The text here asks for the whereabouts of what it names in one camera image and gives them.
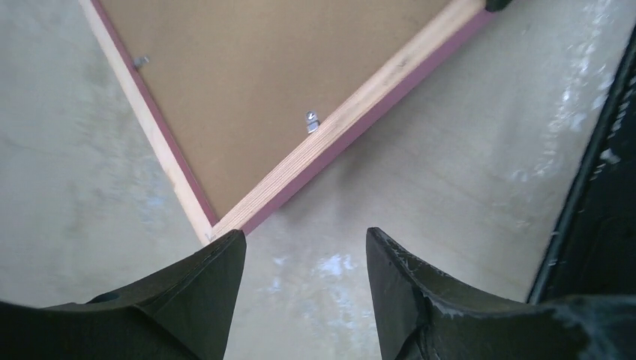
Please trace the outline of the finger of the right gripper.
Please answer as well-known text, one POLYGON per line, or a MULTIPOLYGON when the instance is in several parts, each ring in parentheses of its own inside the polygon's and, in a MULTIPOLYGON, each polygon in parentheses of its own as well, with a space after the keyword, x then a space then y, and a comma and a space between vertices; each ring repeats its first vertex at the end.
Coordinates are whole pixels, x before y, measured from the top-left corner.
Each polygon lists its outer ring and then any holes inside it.
POLYGON ((512 0, 486 0, 485 10, 490 13, 496 13, 505 9, 512 0))

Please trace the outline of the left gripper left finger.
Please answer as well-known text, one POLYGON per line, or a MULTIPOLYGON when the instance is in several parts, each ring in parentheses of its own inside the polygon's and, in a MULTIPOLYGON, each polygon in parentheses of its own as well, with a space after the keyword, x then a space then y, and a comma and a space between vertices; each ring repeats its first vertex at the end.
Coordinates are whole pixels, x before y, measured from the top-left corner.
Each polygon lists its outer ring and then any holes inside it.
POLYGON ((222 359, 245 265, 233 230, 85 304, 1 303, 3 359, 222 359))

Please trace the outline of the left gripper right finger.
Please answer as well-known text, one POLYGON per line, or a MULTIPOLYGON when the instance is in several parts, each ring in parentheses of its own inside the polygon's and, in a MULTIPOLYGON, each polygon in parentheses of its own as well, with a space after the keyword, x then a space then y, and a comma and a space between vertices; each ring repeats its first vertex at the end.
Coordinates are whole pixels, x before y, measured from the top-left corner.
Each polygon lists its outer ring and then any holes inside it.
POLYGON ((377 227, 367 273, 384 359, 633 359, 635 297, 570 295, 541 304, 470 286, 377 227))

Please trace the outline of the pink wooden picture frame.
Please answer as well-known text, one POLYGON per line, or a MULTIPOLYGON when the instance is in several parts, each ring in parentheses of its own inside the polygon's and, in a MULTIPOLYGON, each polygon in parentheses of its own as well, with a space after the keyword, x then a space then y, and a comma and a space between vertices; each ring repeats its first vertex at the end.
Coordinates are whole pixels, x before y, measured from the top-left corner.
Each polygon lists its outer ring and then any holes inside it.
POLYGON ((203 244, 213 242, 230 230, 250 232, 256 228, 494 15, 485 10, 485 1, 444 1, 445 8, 354 94, 331 115, 319 118, 317 131, 307 134, 307 138, 226 215, 210 220, 195 206, 194 192, 178 167, 176 153, 161 136, 158 126, 152 124, 149 108, 135 106, 140 93, 134 88, 125 49, 100 10, 100 2, 82 1, 85 17, 203 244))

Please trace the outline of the brown cardboard backing board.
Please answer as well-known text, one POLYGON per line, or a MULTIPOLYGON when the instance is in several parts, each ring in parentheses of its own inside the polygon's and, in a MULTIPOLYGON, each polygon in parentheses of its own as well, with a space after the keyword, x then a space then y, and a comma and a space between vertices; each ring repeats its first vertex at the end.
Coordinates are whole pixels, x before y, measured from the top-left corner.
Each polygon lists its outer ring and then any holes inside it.
POLYGON ((134 88, 211 221, 236 206, 445 1, 101 1, 134 88), (148 56, 135 69, 133 59, 148 56))

